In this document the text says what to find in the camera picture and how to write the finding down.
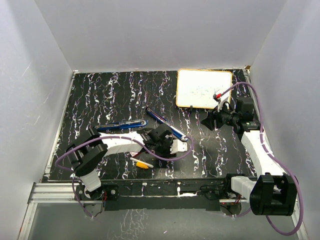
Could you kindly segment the red white staple box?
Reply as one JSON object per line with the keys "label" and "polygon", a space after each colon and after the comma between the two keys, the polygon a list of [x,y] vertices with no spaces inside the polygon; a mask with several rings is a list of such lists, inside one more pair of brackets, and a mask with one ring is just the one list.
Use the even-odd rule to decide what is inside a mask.
{"label": "red white staple box", "polygon": [[139,152],[133,152],[133,151],[130,151],[129,153],[130,153],[130,155],[131,155],[132,157],[139,154]]}

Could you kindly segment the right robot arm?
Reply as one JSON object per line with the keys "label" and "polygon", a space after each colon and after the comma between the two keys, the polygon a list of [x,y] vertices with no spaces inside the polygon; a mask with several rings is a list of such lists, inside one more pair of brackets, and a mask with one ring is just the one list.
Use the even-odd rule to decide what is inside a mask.
{"label": "right robot arm", "polygon": [[211,131],[223,126],[232,127],[256,170],[256,181],[240,173],[227,174],[222,187],[223,194],[230,199],[240,195],[249,202],[250,209],[258,216],[291,216],[297,188],[293,178],[270,158],[269,148],[261,144],[264,137],[260,132],[261,123],[255,119],[254,100],[239,97],[235,108],[226,100],[219,100],[201,124]]}

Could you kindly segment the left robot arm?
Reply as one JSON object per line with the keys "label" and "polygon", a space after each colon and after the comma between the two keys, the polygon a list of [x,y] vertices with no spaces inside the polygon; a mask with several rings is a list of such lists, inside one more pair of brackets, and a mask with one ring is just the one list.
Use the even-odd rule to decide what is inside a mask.
{"label": "left robot arm", "polygon": [[177,156],[172,152],[174,143],[173,133],[167,126],[157,128],[142,128],[123,134],[100,133],[96,129],[89,129],[66,149],[67,155],[75,172],[84,184],[86,194],[93,200],[103,195],[103,187],[96,167],[103,157],[119,153],[148,152],[171,159]]}

